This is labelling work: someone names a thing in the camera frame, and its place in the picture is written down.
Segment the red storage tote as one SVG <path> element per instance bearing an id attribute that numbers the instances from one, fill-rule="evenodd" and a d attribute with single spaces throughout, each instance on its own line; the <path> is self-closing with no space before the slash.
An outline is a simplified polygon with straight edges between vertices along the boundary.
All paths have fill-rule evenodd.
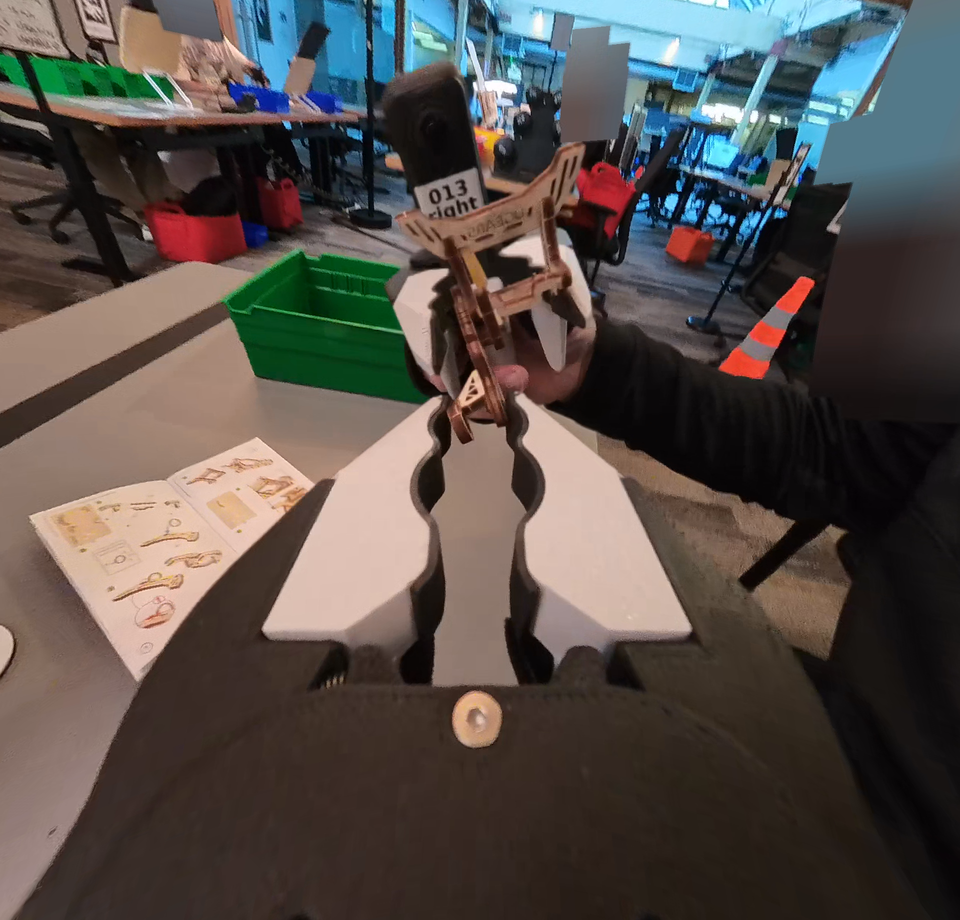
<path id="1" fill-rule="evenodd" d="M 144 207 L 144 217 L 158 255 L 169 262 L 219 264 L 245 254 L 248 246 L 241 219 L 194 216 L 176 204 Z"/>
<path id="2" fill-rule="evenodd" d="M 264 226 L 290 232 L 305 222 L 301 195 L 293 180 L 257 178 L 255 182 Z"/>

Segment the long wooden top table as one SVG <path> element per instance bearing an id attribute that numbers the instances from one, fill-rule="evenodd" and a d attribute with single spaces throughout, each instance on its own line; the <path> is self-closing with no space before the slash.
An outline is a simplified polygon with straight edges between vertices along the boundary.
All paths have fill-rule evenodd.
<path id="1" fill-rule="evenodd" d="M 140 144 L 150 150 L 172 153 L 214 149 L 228 173 L 239 171 L 245 179 L 241 207 L 260 219 L 258 192 L 254 186 L 253 149 L 264 145 L 264 131 L 285 124 L 296 140 L 307 141 L 312 172 L 329 181 L 330 161 L 319 142 L 330 139 L 336 128 L 366 132 L 367 121 L 355 110 L 326 114 L 295 103 L 290 115 L 264 112 L 224 113 L 209 110 L 176 110 L 160 100 L 70 98 L 40 93 L 35 96 L 10 84 L 1 86 L 2 108 L 36 121 L 51 135 L 59 163 L 66 174 L 78 211 L 90 234 L 96 254 L 63 262 L 66 268 L 108 278 L 120 288 L 141 277 L 127 263 L 114 228 L 109 222 L 106 200 L 94 186 L 89 165 L 82 158 L 75 134 L 89 127 L 114 131 L 122 143 Z"/>

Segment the wooden model lever assembly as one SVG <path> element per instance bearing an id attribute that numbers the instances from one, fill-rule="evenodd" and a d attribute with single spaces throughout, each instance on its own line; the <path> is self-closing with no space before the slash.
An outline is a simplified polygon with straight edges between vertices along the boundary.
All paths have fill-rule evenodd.
<path id="1" fill-rule="evenodd" d="M 510 317 L 527 312 L 537 294 L 529 268 L 514 282 L 493 289 L 478 254 L 452 237 L 440 242 L 439 258 L 444 268 L 425 308 L 430 353 L 424 363 L 449 396 L 453 434 L 468 444 L 475 419 L 507 423 L 496 354 L 507 347 Z"/>

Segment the small black stand round base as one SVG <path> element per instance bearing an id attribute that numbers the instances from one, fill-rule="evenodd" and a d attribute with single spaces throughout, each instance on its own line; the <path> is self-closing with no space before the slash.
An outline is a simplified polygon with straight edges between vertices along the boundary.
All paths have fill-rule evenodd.
<path id="1" fill-rule="evenodd" d="M 744 257 L 749 252 L 751 245 L 754 243 L 760 231 L 762 230 L 764 223 L 769 219 L 770 214 L 775 209 L 782 208 L 784 206 L 788 200 L 789 191 L 796 187 L 799 180 L 802 178 L 802 171 L 807 163 L 810 149 L 811 144 L 809 142 L 802 142 L 798 146 L 797 152 L 789 161 L 787 167 L 774 181 L 774 185 L 766 192 L 766 195 L 762 198 L 762 203 L 759 208 L 758 219 L 753 225 L 746 242 L 741 246 L 736 259 L 729 267 L 726 277 L 719 286 L 716 296 L 714 297 L 709 309 L 702 317 L 689 316 L 686 318 L 686 325 L 690 329 L 697 333 L 713 337 L 720 337 L 722 335 L 721 326 L 719 325 L 719 322 L 714 319 L 717 308 L 726 294 L 730 291 L 734 283 L 734 279 L 738 274 L 738 269 Z"/>

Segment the person's right hand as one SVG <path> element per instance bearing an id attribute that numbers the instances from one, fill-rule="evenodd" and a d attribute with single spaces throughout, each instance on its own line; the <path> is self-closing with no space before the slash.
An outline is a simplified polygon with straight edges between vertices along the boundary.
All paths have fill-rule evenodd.
<path id="1" fill-rule="evenodd" d="M 566 338 L 566 365 L 554 370 L 546 359 L 540 339 L 526 324 L 523 314 L 510 319 L 512 357 L 495 366 L 504 394 L 523 393 L 534 403 L 549 406 L 569 400 L 582 385 L 594 352 L 598 326 L 570 327 Z"/>

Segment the open instruction booklet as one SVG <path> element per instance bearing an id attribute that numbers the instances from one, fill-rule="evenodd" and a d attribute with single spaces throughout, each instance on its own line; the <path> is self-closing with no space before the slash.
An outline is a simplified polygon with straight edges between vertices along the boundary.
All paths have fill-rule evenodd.
<path id="1" fill-rule="evenodd" d="M 30 516 L 135 680 L 225 571 L 314 487 L 258 438 Z"/>

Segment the tall black stand with base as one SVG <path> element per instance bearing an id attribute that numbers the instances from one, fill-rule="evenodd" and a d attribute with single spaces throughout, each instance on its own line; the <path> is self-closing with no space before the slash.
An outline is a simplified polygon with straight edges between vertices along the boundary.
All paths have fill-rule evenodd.
<path id="1" fill-rule="evenodd" d="M 366 119 L 362 134 L 363 182 L 366 188 L 366 203 L 350 210 L 348 218 L 354 227 L 362 230 L 386 231 L 392 226 L 392 218 L 378 209 L 375 202 L 375 56 L 374 56 L 374 0 L 364 0 L 365 23 L 365 96 Z"/>

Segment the black chair with red jacket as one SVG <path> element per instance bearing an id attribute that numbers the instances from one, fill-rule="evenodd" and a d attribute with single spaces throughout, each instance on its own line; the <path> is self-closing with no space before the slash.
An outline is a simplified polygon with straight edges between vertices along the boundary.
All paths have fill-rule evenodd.
<path id="1" fill-rule="evenodd" d="M 590 289 L 594 289 L 601 265 L 617 267 L 626 256 L 645 168 L 639 172 L 640 176 L 627 181 L 619 168 L 600 161 L 578 176 L 577 204 L 563 227 Z"/>

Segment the orange red plastic piece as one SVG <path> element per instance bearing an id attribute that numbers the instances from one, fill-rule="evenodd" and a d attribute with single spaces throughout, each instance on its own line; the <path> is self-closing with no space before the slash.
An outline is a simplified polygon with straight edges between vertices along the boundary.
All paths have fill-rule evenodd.
<path id="1" fill-rule="evenodd" d="M 768 373 L 789 326 L 814 286 L 813 278 L 798 278 L 723 360 L 718 367 L 719 372 L 762 380 Z"/>

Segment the black dumbbell rack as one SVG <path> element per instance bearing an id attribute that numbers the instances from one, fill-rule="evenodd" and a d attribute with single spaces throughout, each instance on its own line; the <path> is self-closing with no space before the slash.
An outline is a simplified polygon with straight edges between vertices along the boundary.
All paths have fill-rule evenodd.
<path id="1" fill-rule="evenodd" d="M 561 103 L 559 91 L 529 90 L 529 110 L 521 110 L 513 118 L 512 133 L 501 136 L 493 146 L 493 172 L 498 178 L 532 182 L 546 170 L 561 143 L 557 119 Z"/>

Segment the black floor stand pole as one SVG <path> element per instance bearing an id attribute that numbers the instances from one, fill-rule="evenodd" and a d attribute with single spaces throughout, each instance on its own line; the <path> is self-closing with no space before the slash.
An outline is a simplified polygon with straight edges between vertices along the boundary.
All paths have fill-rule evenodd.
<path id="1" fill-rule="evenodd" d="M 816 520 L 795 521 L 786 532 L 771 545 L 739 577 L 744 590 L 753 591 L 779 570 L 798 551 L 816 539 L 827 524 Z"/>

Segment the small framed marker sign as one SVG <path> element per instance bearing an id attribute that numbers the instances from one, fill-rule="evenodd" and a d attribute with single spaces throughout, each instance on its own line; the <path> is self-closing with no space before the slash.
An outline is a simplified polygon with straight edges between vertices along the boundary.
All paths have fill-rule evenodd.
<path id="1" fill-rule="evenodd" d="M 117 31 L 109 0 L 73 0 L 83 36 L 90 42 L 116 45 Z"/>

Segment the wooden model frame part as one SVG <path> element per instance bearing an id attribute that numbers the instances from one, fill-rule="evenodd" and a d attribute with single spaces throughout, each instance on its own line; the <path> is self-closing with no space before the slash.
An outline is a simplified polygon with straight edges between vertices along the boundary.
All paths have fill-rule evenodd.
<path id="1" fill-rule="evenodd" d="M 414 209 L 398 219 L 406 236 L 450 265 L 471 314 L 490 329 L 542 302 L 571 326 L 584 327 L 591 317 L 592 307 L 579 305 L 573 297 L 573 276 L 561 255 L 556 224 L 558 209 L 576 184 L 585 148 L 583 143 L 559 147 L 546 170 L 522 191 L 463 216 L 434 219 Z M 476 254 L 534 230 L 543 268 L 499 291 L 490 290 Z"/>

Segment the pale wooden book stand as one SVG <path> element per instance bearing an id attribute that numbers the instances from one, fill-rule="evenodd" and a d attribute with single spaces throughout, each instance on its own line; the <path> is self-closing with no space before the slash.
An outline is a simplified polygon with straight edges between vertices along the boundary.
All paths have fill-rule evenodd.
<path id="1" fill-rule="evenodd" d="M 194 110 L 190 95 L 186 93 L 189 72 L 185 61 L 185 39 L 181 34 L 164 29 L 161 18 L 150 13 L 125 6 L 119 24 L 119 57 L 121 65 L 130 73 L 162 74 L 174 84 L 176 101 L 184 108 Z"/>

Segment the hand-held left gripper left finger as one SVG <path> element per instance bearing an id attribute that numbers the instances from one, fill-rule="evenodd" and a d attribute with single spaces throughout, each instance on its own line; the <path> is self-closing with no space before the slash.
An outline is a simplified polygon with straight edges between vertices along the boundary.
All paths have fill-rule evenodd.
<path id="1" fill-rule="evenodd" d="M 433 508 L 446 490 L 437 397 L 339 471 L 263 624 L 266 638 L 375 647 L 410 684 L 433 678 L 446 578 Z"/>

